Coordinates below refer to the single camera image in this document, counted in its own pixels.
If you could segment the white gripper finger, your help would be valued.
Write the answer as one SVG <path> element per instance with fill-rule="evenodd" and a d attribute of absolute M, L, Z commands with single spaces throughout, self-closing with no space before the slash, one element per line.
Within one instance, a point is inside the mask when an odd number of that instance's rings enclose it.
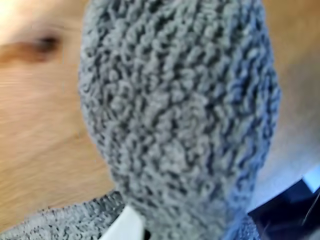
<path fill-rule="evenodd" d="M 101 240 L 143 240 L 144 222 L 141 216 L 129 205 L 101 236 Z"/>

